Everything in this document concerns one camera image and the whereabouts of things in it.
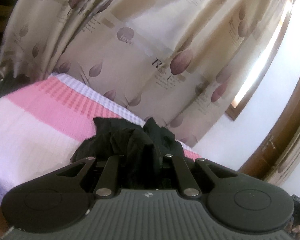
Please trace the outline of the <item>person's hand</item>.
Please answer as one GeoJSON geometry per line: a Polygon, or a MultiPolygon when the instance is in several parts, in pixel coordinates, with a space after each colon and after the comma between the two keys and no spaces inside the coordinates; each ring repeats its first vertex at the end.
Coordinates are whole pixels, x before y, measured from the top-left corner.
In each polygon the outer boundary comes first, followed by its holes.
{"type": "Polygon", "coordinates": [[[294,240],[300,240],[300,225],[294,226],[292,223],[288,223],[285,227],[285,232],[294,240]]]}

